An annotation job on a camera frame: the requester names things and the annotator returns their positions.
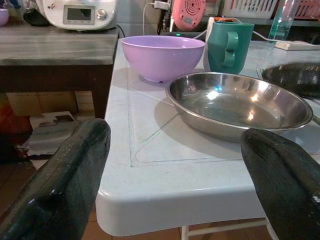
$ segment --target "pink fan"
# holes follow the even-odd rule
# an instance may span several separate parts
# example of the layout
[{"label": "pink fan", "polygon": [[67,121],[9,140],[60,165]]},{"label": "pink fan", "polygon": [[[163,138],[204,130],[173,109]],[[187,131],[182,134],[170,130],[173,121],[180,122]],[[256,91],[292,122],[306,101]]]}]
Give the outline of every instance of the pink fan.
[{"label": "pink fan", "polygon": [[193,30],[206,10],[206,0],[174,0],[174,24],[183,31]]}]

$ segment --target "white table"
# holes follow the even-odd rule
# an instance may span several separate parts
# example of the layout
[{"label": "white table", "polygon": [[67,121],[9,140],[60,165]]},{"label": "white table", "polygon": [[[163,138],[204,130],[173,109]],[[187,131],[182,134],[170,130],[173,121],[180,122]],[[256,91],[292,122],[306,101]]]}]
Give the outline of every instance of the white table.
[{"label": "white table", "polygon": [[[319,62],[319,51],[284,51],[253,41],[240,74],[288,62]],[[195,71],[202,70],[202,60]],[[105,120],[111,147],[96,199],[97,221],[129,236],[217,221],[264,217],[240,145],[188,127],[166,98],[127,63],[119,41]],[[285,135],[320,161],[320,127]]]}]

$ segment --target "tiled floor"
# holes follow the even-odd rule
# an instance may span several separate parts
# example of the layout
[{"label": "tiled floor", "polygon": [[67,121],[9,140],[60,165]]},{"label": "tiled floor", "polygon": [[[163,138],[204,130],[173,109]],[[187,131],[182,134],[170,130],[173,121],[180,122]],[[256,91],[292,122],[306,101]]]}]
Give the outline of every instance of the tiled floor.
[{"label": "tiled floor", "polygon": [[[23,184],[36,172],[31,164],[17,163],[0,165],[0,215],[17,197]],[[244,223],[247,220],[234,220],[193,225],[190,230],[223,226],[230,223]],[[82,240],[179,240],[180,228],[145,233],[129,237],[115,237],[105,233],[97,223],[96,209],[93,209]],[[189,240],[271,240],[265,226],[239,230],[217,232],[207,235],[192,236]]]}]

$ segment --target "wooden table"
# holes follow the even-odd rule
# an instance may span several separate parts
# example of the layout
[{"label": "wooden table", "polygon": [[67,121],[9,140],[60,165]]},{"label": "wooden table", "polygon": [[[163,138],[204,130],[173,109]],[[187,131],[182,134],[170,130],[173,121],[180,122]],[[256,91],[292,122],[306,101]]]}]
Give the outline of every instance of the wooden table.
[{"label": "wooden table", "polygon": [[104,118],[117,41],[117,29],[1,27],[0,92],[91,91],[95,116]]}]

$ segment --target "appliance display screen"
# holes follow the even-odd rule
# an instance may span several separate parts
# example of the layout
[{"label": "appliance display screen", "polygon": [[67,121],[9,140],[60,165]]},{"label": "appliance display screen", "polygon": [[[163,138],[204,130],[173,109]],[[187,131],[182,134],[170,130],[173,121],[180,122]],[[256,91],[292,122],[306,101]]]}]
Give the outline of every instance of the appliance display screen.
[{"label": "appliance display screen", "polygon": [[68,20],[91,20],[91,9],[88,8],[68,8],[67,19]]}]

